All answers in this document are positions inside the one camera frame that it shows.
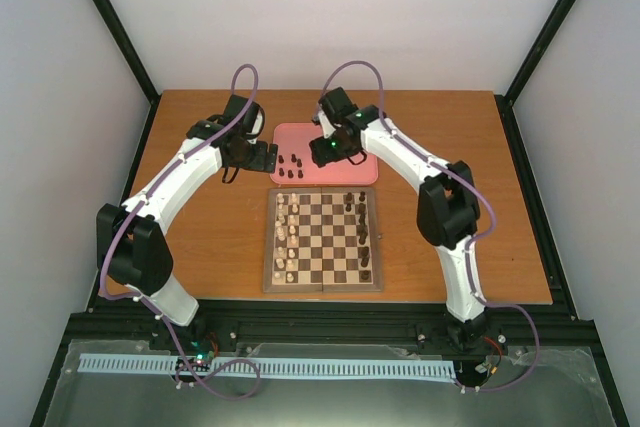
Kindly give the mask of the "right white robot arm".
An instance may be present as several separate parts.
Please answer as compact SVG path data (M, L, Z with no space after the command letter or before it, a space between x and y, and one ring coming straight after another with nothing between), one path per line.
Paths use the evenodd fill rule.
M374 105L322 100L313 122L322 129L310 142L316 166L372 154L415 190L418 230L436 249L443 272L449 342L459 351L470 349L485 335L487 320L475 248L480 199L469 166L424 149Z

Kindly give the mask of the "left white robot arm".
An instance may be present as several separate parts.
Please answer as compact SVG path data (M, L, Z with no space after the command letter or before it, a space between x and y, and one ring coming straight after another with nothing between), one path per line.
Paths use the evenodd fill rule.
M174 324L172 335L186 349L201 347L208 325L196 316L198 301L173 273L166 234L184 205L212 176L239 170L272 174L278 146L251 129L201 120L165 167L121 205L105 204L96 217L100 295L145 301Z

